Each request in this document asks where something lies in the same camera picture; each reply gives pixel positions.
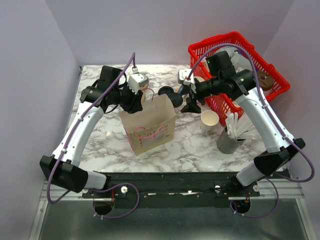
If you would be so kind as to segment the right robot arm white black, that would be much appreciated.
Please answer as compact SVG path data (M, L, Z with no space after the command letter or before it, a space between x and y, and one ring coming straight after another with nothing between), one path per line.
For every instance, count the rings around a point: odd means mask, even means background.
M189 87L189 97L183 113L200 113L197 101L225 94L246 113L264 142L265 152L256 156L253 163L239 171L230 183L230 191L241 196L248 186L289 162L306 144L286 130L270 108L262 89L258 89L252 71L237 72L226 51L206 58L212 78L199 82L190 68L178 71L178 82Z

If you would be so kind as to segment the black coffee cup lid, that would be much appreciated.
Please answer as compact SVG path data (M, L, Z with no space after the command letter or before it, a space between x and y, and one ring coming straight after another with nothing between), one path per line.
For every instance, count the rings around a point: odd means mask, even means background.
M178 108L183 104L182 96L176 92L170 93L169 98L174 108Z

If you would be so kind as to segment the white paper cup stack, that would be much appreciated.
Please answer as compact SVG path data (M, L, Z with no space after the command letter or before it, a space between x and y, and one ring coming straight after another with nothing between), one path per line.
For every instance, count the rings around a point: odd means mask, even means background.
M198 85L198 84L200 84L200 83L202 83L202 82L204 82L205 80L202 78L202 77L200 77L200 76L195 76L194 77L194 82L195 82L195 84L196 85Z

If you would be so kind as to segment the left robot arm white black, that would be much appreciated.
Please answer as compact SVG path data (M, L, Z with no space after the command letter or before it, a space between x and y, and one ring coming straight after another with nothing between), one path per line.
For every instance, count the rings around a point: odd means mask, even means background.
M79 167L84 148L96 124L111 105L134 114L142 111L141 87L149 79L134 68L126 75L121 69L104 65L99 79L80 95L76 115L66 135L50 156L42 156L39 165L49 184L79 193L93 189L101 198L107 197L111 185L107 176Z

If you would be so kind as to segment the pink paper bag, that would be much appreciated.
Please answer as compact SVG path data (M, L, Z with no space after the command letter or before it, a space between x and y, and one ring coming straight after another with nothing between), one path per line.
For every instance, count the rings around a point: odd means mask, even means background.
M135 155L174 139L176 113L166 94L142 103L142 110L133 114L119 113L128 142Z

